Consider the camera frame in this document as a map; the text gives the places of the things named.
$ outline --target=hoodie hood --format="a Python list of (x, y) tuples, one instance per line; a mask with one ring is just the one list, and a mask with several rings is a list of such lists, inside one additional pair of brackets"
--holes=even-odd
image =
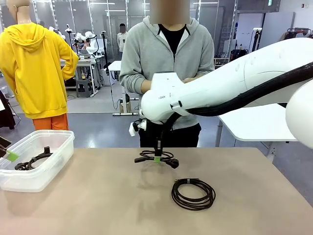
[(36, 51), (45, 37), (45, 28), (35, 23), (16, 24), (5, 29), (12, 42), (27, 51)]
[[(147, 16), (143, 19), (143, 22), (147, 25), (147, 27), (153, 32), (154, 35), (159, 33), (158, 24), (150, 24), (150, 16)], [(199, 22), (196, 19), (190, 17), (190, 23), (186, 25), (190, 35), (192, 35), (199, 26)]]

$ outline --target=hand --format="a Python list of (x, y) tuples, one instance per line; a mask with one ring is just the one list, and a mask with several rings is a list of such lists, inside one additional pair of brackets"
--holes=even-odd
[(184, 79), (182, 82), (183, 82), (183, 83), (188, 83), (188, 82), (191, 82), (191, 81), (193, 81), (193, 80), (195, 80), (194, 77), (188, 77), (188, 78)]

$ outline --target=yellow hood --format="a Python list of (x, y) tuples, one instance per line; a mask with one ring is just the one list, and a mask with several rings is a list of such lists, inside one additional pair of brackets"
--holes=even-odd
[(9, 26), (10, 39), (27, 51), (36, 51), (45, 37), (45, 28), (35, 23)]

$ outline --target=brown tabletop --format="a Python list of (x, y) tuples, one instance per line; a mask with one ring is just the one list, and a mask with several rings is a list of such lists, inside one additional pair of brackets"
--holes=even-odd
[[(312, 235), (313, 208), (254, 148), (171, 149), (180, 161), (134, 164), (140, 149), (76, 149), (40, 193), (0, 191), (0, 234)], [(200, 178), (213, 206), (187, 211), (175, 179)], [(186, 196), (200, 196), (192, 186)]]

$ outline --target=gray hoodie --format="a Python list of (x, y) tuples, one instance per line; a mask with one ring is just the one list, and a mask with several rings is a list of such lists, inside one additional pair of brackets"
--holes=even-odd
[[(129, 92), (142, 94), (142, 82), (152, 80), (156, 72), (174, 71), (184, 80), (213, 71), (213, 59), (212, 37), (195, 19), (190, 18), (176, 55), (173, 55), (158, 24), (150, 24), (147, 16), (128, 33), (119, 80)], [(173, 128), (191, 127), (197, 123), (197, 118), (189, 115), (180, 117)]]

